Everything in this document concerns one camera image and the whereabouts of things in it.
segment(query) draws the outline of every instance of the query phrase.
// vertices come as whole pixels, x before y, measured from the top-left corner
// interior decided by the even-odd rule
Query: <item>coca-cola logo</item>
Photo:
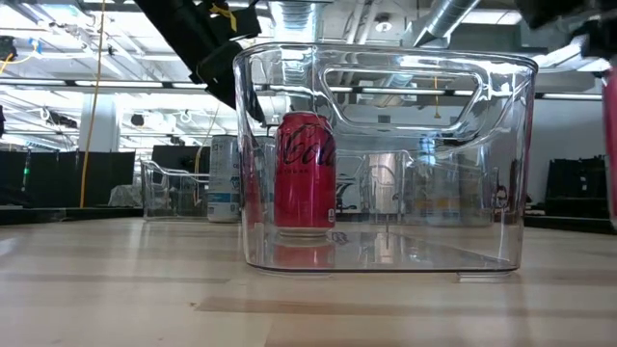
[[[315,158],[317,165],[335,164],[335,139],[330,131],[319,124],[303,124],[293,133],[283,136],[281,141],[282,161],[285,165],[299,160],[308,164]]]

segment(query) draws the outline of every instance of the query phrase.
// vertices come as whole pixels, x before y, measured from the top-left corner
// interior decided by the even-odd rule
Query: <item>desk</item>
[[[617,237],[528,228],[523,267],[259,273],[238,226],[118,219],[0,227],[0,345],[617,345]]]

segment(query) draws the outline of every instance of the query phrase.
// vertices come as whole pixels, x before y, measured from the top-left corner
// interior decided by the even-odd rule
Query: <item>white column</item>
[[[84,95],[79,125],[79,150],[86,150],[88,130],[92,119],[94,95]],[[122,108],[116,103],[114,95],[100,94],[96,102],[94,129],[90,140],[90,151],[118,151],[120,147],[120,130]]]

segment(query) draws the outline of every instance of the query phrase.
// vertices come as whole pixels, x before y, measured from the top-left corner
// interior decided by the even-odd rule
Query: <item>wooden table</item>
[[[617,346],[617,237],[525,231],[523,268],[270,276],[238,226],[0,227],[0,346]]]

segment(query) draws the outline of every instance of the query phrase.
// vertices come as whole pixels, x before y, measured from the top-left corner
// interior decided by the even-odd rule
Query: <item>clear plastic bin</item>
[[[207,221],[207,173],[165,169],[143,160],[142,197],[148,221]]]
[[[243,51],[234,69],[249,264],[287,272],[520,266],[533,61],[269,43]],[[256,140],[264,128],[275,141]]]

